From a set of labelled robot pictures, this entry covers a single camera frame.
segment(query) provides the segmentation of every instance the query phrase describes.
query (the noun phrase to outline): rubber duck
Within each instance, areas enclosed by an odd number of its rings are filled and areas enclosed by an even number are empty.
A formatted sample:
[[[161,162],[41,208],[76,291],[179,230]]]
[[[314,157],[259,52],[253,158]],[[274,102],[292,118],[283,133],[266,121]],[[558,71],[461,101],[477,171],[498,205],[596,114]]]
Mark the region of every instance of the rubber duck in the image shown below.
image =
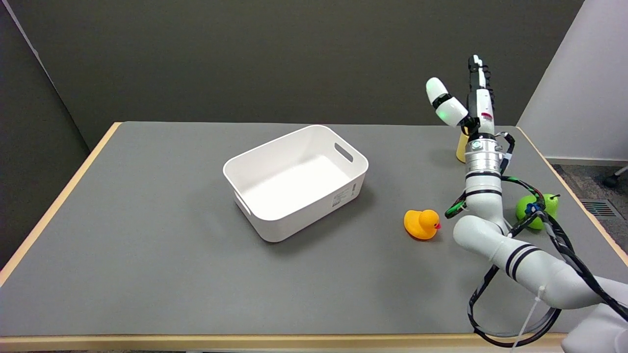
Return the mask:
[[[409,210],[403,216],[403,226],[413,238],[428,240],[440,229],[440,218],[434,210]]]

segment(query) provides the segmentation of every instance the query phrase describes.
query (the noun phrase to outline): yellow object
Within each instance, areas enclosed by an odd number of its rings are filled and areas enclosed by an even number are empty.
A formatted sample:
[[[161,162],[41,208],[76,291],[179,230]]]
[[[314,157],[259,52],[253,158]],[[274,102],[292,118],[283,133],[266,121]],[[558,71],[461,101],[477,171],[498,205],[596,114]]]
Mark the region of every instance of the yellow object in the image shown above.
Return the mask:
[[[465,147],[469,142],[469,137],[462,132],[460,132],[460,139],[458,139],[458,148],[456,149],[456,158],[462,163],[466,163],[467,159],[465,158]]]
[[[428,240],[440,229],[440,218],[433,210],[409,210],[403,216],[403,226],[413,238]]]

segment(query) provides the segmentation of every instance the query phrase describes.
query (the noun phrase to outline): floor vent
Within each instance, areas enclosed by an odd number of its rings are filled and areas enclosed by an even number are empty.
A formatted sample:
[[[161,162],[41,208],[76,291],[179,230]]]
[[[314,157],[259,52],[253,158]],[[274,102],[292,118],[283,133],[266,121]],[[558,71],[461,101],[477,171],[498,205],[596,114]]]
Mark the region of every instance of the floor vent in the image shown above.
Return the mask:
[[[597,219],[623,219],[613,205],[603,198],[581,198],[580,201]]]

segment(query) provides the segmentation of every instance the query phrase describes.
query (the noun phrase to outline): bin handle hole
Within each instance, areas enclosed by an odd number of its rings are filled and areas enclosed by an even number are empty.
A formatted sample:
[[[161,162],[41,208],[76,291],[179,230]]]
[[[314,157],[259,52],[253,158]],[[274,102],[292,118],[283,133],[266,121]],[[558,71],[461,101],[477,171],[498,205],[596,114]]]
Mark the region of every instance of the bin handle hole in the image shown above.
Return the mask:
[[[242,201],[242,199],[240,198],[240,195],[237,194],[237,192],[234,191],[234,194],[236,195],[235,197],[237,198],[238,201],[240,201],[240,204],[242,205],[242,207],[244,207],[244,209],[246,210],[246,213],[248,213],[249,215],[251,215],[251,211],[249,210],[249,208],[246,206],[246,204],[244,203],[244,201]]]
[[[338,153],[340,153],[344,158],[346,158],[349,162],[353,162],[353,156],[349,154],[349,152],[347,152],[346,149],[344,149],[343,147],[341,147],[339,144],[334,143],[333,147],[336,149],[336,151],[338,151]]]

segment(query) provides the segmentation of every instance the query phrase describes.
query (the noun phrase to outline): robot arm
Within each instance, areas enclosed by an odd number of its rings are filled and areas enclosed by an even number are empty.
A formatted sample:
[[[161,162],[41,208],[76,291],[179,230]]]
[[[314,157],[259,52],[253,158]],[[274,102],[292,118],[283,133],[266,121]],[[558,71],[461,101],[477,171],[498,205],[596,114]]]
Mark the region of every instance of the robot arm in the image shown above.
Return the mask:
[[[524,241],[504,237],[489,221],[466,215],[453,228],[453,238],[466,250],[487,258],[514,281],[532,293],[543,287],[540,298],[553,308],[577,309],[602,303],[576,271],[564,261]],[[628,285],[596,277],[600,286],[614,297],[628,291]]]
[[[575,256],[573,249],[567,245],[568,239],[566,237],[559,239],[556,236],[553,227],[557,226],[557,229],[560,229],[560,226],[554,224],[555,221],[547,218],[543,212],[544,201],[541,193],[529,184],[502,175],[510,160],[514,139],[504,134],[511,146],[507,153],[503,153],[502,147],[495,140],[493,94],[487,67],[477,55],[474,55],[469,58],[468,68],[470,93],[467,96],[466,107],[452,97],[443,83],[436,78],[429,79],[426,91],[441,120],[449,126],[461,126],[463,133],[469,136],[465,148],[465,191],[454,206],[445,212],[445,216],[451,218],[462,209],[474,214],[462,217],[456,223],[453,230],[454,240],[466,250],[489,259],[495,266],[485,276],[482,289],[476,291],[475,299],[472,297],[472,301],[477,300],[494,273],[501,269],[530,292],[539,293],[540,299],[549,306],[556,308],[551,309],[554,311],[550,311],[552,312],[550,316],[548,316],[550,312],[546,314],[547,324],[539,326],[537,324],[542,323],[539,322],[533,325],[536,329],[531,330],[538,331],[532,337],[523,340],[522,344],[534,342],[547,332],[558,318],[559,309],[601,304],[563,341],[563,349],[569,353],[625,353],[626,350],[618,347],[628,347],[626,344],[628,309],[615,298],[628,301],[628,285],[593,276]],[[544,215],[544,222],[552,223],[548,234],[557,247],[563,247],[559,252],[567,262],[556,259],[532,244],[512,238],[513,232],[516,231],[509,230],[503,218],[502,179],[516,182],[534,191],[540,209],[535,214]],[[524,226],[525,224],[517,224],[516,229]],[[514,347],[517,344],[507,344],[488,338],[486,336],[488,331],[485,332],[473,320],[471,301],[469,309],[469,318],[474,330],[485,340],[501,347]],[[594,337],[590,335],[592,329],[598,332]],[[504,333],[489,335],[515,337]]]

